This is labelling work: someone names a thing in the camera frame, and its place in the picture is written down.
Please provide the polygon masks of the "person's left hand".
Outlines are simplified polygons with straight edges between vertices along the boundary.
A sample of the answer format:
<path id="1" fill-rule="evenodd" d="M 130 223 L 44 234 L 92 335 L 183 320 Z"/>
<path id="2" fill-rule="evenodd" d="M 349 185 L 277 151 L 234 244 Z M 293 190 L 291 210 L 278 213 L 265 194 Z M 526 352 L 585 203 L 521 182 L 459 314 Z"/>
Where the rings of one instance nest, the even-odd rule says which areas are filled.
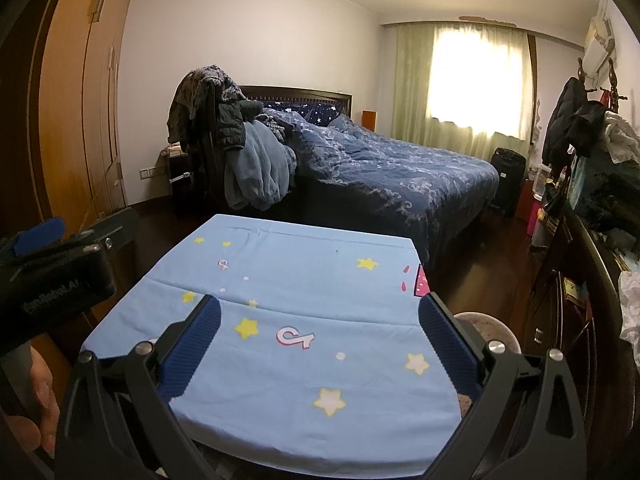
<path id="1" fill-rule="evenodd" d="M 29 350 L 29 368 L 22 368 L 17 377 L 21 382 L 23 398 L 27 401 L 27 416 L 4 414 L 3 418 L 23 451 L 30 453 L 42 448 L 53 457 L 60 417 L 53 390 L 53 375 L 38 350 L 31 344 L 23 344 L 22 348 Z"/>

